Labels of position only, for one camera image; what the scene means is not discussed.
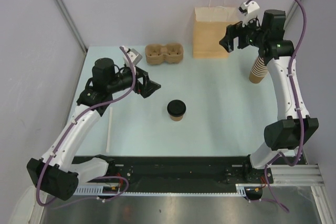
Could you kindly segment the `brown paper bag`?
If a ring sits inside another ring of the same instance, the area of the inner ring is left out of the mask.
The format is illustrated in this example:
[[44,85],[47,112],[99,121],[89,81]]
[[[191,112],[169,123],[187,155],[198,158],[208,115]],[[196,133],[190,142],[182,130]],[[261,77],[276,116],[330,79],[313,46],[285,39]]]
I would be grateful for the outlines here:
[[228,58],[229,53],[219,44],[228,25],[238,22],[237,9],[225,1],[213,6],[194,8],[193,57],[197,59]]

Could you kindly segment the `black coffee cup lid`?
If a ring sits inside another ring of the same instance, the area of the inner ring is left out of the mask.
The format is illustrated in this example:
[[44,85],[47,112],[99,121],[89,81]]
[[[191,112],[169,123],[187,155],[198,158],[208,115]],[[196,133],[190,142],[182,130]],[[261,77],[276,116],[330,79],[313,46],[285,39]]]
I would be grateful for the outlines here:
[[173,117],[183,116],[186,112],[186,104],[181,100],[172,100],[167,105],[167,112]]

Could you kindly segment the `brown paper coffee cup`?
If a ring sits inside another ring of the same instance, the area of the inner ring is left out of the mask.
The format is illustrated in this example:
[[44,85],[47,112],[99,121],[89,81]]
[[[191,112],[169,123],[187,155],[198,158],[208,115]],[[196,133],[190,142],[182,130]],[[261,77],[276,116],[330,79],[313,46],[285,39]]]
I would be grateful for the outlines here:
[[171,120],[173,120],[175,122],[178,122],[178,121],[182,120],[183,115],[180,115],[180,116],[170,115],[170,118],[171,118]]

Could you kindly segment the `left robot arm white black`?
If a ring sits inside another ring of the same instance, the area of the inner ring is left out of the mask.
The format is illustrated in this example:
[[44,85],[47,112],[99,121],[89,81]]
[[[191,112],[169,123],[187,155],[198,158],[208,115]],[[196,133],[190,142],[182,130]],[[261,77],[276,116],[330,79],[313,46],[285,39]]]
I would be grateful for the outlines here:
[[[31,158],[27,163],[28,173],[36,187],[37,203],[40,206],[49,204],[40,199],[42,191],[54,199],[68,200],[81,182],[102,179],[128,185],[128,180],[116,172],[114,160],[107,156],[96,155],[80,164],[72,161],[84,138],[110,104],[122,100],[131,92],[147,98],[160,88],[161,85],[150,80],[149,74],[135,66],[130,58],[118,72],[112,59],[96,60],[92,77],[81,92],[68,124],[40,159]],[[120,91],[125,91],[125,94],[113,98],[113,94]]]

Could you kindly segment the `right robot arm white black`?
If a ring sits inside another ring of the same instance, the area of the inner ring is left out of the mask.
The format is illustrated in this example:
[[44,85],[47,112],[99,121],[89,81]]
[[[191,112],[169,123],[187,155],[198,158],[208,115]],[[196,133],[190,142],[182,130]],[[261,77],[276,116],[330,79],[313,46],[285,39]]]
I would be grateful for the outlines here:
[[265,142],[249,157],[250,165],[242,169],[243,179],[254,183],[261,177],[261,169],[270,165],[288,150],[297,150],[292,165],[296,165],[304,144],[318,129],[318,119],[312,118],[302,99],[296,76],[295,49],[292,41],[284,39],[286,13],[269,9],[263,20],[257,12],[240,9],[244,19],[226,28],[219,44],[227,52],[234,50],[234,39],[238,38],[238,49],[248,46],[258,48],[258,57],[270,73],[278,108],[278,120],[265,127]]

